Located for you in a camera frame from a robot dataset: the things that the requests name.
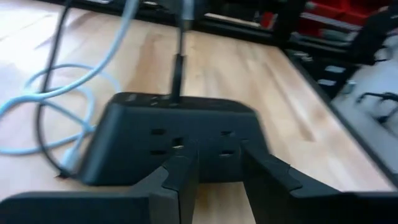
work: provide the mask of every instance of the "light blue cable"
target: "light blue cable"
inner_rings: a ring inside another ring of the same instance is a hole
[[[65,116],[69,117],[70,119],[74,120],[78,124],[80,124],[83,128],[82,132],[69,136],[65,139],[51,142],[46,145],[47,149],[53,149],[59,146],[62,146],[66,143],[70,143],[72,141],[76,141],[74,146],[70,148],[65,154],[75,154],[78,155],[78,150],[83,142],[83,138],[87,135],[92,133],[95,130],[95,126],[92,126],[90,124],[90,119],[93,116],[94,113],[94,108],[95,108],[95,98],[92,94],[92,92],[87,89],[82,87],[81,85],[87,82],[88,80],[92,79],[94,76],[97,74],[100,74],[104,78],[108,79],[116,92],[121,91],[120,84],[118,81],[116,81],[112,76],[102,72],[105,66],[109,63],[109,61],[114,57],[115,53],[117,52],[118,48],[120,47],[120,44],[126,35],[126,32],[129,28],[129,23],[131,18],[133,18],[136,14],[137,8],[138,8],[139,1],[138,0],[127,0],[126,5],[124,7],[123,15],[122,15],[122,21],[121,21],[121,27],[116,34],[116,37],[114,39],[114,42],[112,43],[112,46],[108,53],[106,54],[105,58],[96,66],[96,67],[90,67],[87,65],[82,65],[82,64],[76,64],[76,63],[66,63],[66,64],[61,64],[61,65],[56,65],[52,68],[52,70],[56,70],[59,68],[66,68],[66,67],[75,67],[75,68],[84,68],[90,70],[86,75],[78,79],[77,81],[67,85],[67,86],[60,86],[57,88],[52,88],[50,89],[49,92],[46,93],[36,93],[31,90],[30,86],[31,84],[39,78],[41,75],[44,75],[47,71],[42,70],[34,75],[32,75],[25,83],[24,85],[24,94],[22,96],[18,96],[15,98],[10,99],[9,101],[5,102],[2,106],[0,106],[0,120],[1,118],[7,113],[9,109],[12,107],[15,107],[16,105],[19,105],[21,103],[28,103],[28,102],[37,102],[37,103],[43,103],[57,111],[59,111],[61,114],[64,114]],[[85,95],[88,101],[88,108],[86,115],[84,119],[79,118],[77,115],[73,114],[72,112],[66,110],[65,108],[62,108],[61,106],[55,104],[54,102],[51,102],[47,99],[55,96],[62,95],[68,91],[71,90],[77,90]],[[9,149],[5,147],[0,147],[0,154],[7,154],[7,155],[26,155],[26,154],[33,154],[40,152],[40,149],[38,147],[33,147],[33,148],[28,148],[28,149]]]

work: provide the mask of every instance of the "outlet slot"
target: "outlet slot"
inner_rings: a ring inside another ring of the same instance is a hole
[[[166,153],[167,153],[167,151],[165,151],[165,150],[152,150],[150,152],[150,154],[153,156],[161,156],[161,155],[165,155]]]
[[[162,128],[156,128],[156,129],[152,129],[150,131],[151,135],[164,135],[165,133],[166,133],[166,130],[162,129]]]
[[[231,137],[233,136],[234,132],[233,131],[222,131],[221,136],[223,137]]]
[[[235,151],[233,151],[233,150],[223,150],[223,151],[220,153],[220,157],[223,157],[223,158],[225,158],[225,157],[230,157],[230,156],[232,156],[234,153],[235,153]]]

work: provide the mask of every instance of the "coiled cable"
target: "coiled cable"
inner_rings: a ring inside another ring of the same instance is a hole
[[[57,31],[54,37],[54,43],[52,47],[52,51],[50,53],[50,58],[49,62],[47,65],[47,68],[33,74],[32,77],[26,82],[25,84],[25,93],[21,96],[15,97],[10,99],[8,102],[3,104],[0,107],[0,118],[7,113],[8,110],[11,108],[15,107],[18,104],[21,103],[27,103],[27,102],[37,102],[40,103],[39,106],[37,107],[36,111],[36,116],[35,116],[35,125],[36,125],[36,138],[38,142],[38,147],[33,147],[29,149],[8,149],[8,148],[3,148],[0,147],[0,154],[7,154],[7,155],[26,155],[26,154],[32,154],[36,152],[43,152],[43,155],[46,157],[46,159],[51,163],[51,165],[56,168],[58,171],[60,171],[60,175],[63,177],[72,177],[74,178],[75,175],[70,172],[69,167],[62,167],[58,164],[58,162],[55,161],[55,159],[49,154],[48,149],[53,149],[59,146],[62,146],[68,142],[76,141],[74,146],[70,149],[67,150],[65,153],[64,157],[73,157],[77,158],[78,157],[78,150],[80,147],[80,144],[83,141],[83,138],[89,134],[92,133],[95,130],[95,127],[92,126],[89,122],[90,119],[93,115],[94,112],[94,96],[91,91],[89,91],[87,88],[82,87],[82,84],[87,82],[88,80],[92,79],[95,77],[97,74],[107,78],[112,84],[113,87],[115,88],[116,92],[121,91],[121,87],[119,86],[119,83],[112,78],[110,75],[102,72],[105,66],[110,62],[110,60],[114,57],[115,53],[117,52],[118,48],[121,45],[121,42],[123,41],[124,36],[126,35],[126,32],[129,28],[129,23],[130,20],[135,16],[137,12],[137,8],[139,5],[138,0],[127,0],[126,5],[124,7],[122,19],[121,19],[121,26],[116,34],[114,41],[111,45],[111,48],[109,49],[108,53],[106,54],[105,58],[100,61],[99,64],[97,64],[96,67],[90,67],[87,65],[81,65],[81,64],[76,64],[76,63],[66,63],[66,64],[61,64],[61,65],[55,65],[55,59],[57,56],[57,51],[58,51],[58,45],[60,42],[60,38],[62,36],[62,28],[63,28],[63,23],[65,22],[65,19],[67,17],[68,11],[72,5],[72,0],[66,0],[65,1],[65,8],[62,12],[62,15],[60,16],[60,19],[58,21],[58,27]],[[66,86],[60,86],[56,88],[50,88],[48,89],[49,85],[49,80],[52,75],[52,71],[55,69],[59,68],[66,68],[66,67],[74,67],[74,68],[84,68],[90,70],[86,75],[83,77],[79,78],[78,80],[74,81],[73,83],[66,85]],[[32,92],[30,89],[31,84],[39,78],[40,76],[44,75],[44,81],[42,83],[40,92]],[[88,110],[87,113],[84,117],[84,119],[79,118],[77,115],[73,114],[72,112],[66,110],[65,108],[62,108],[61,106],[47,100],[49,98],[59,96],[62,94],[65,94],[69,91],[72,90],[77,90],[82,92],[88,99]],[[41,117],[42,117],[42,108],[43,106],[50,106],[51,108],[61,112],[61,114],[64,114],[65,116],[68,116],[75,122],[79,123],[82,125],[82,132],[75,134],[73,136],[69,136],[65,139],[62,139],[60,141],[52,142],[50,144],[45,144],[44,143],[44,137],[42,134],[42,128],[41,128]]]

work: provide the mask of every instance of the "black cord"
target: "black cord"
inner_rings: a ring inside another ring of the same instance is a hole
[[[63,9],[61,18],[58,22],[57,30],[54,37],[53,46],[50,53],[50,58],[47,64],[47,72],[44,76],[44,81],[42,82],[42,86],[40,89],[41,93],[47,92],[47,86],[49,85],[50,78],[52,76],[52,67],[54,66],[55,59],[57,58],[59,42],[62,35],[62,28],[65,19],[67,18],[69,9],[71,8],[73,0],[66,0],[64,3],[65,8]],[[75,178],[76,175],[72,174],[71,172],[67,171],[66,169],[62,168],[58,162],[50,155],[49,150],[44,144],[44,135],[42,132],[41,120],[42,120],[42,112],[43,112],[44,105],[40,103],[36,109],[36,116],[35,116],[35,130],[36,130],[36,140],[37,144],[39,145],[40,151],[45,156],[46,160],[60,172],[60,177],[63,178]]]

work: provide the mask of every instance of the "wooden workbench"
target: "wooden workbench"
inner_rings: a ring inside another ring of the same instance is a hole
[[[0,0],[0,103],[21,94],[24,81],[44,68],[60,9],[43,2]],[[72,10],[58,63],[98,63],[119,28],[119,19]],[[176,36],[172,27],[134,21],[106,71],[120,81],[124,91],[167,93]],[[342,191],[394,190],[278,48],[191,32],[187,55],[183,94],[228,98],[255,108],[278,158]],[[59,70],[52,83],[64,85],[85,72]],[[113,88],[100,77],[86,86],[96,95],[93,123],[97,123]],[[85,113],[86,102],[78,93],[53,100]],[[34,108],[34,104],[21,105],[3,117],[0,146],[35,144]],[[50,109],[44,120],[47,141],[81,129]],[[65,148],[53,153],[59,158]],[[0,156],[0,167],[0,200],[31,190],[98,190],[54,179],[56,173],[40,155]],[[194,223],[254,223],[242,183],[201,185]]]

